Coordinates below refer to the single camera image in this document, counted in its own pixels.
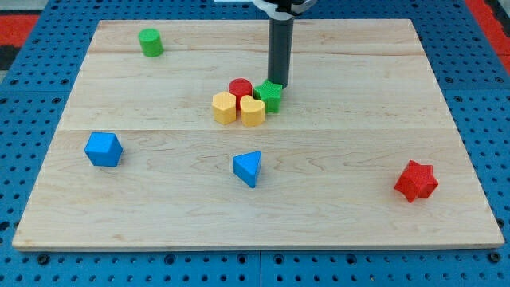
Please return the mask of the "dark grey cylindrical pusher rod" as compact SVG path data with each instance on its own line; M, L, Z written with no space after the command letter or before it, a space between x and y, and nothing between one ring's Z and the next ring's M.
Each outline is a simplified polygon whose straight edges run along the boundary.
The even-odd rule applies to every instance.
M268 80L288 86L294 19L269 19Z

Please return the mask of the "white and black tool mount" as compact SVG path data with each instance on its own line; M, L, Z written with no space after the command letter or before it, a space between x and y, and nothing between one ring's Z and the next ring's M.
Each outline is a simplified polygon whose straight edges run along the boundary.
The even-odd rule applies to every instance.
M310 10L317 0L252 0L259 10L274 20L289 20Z

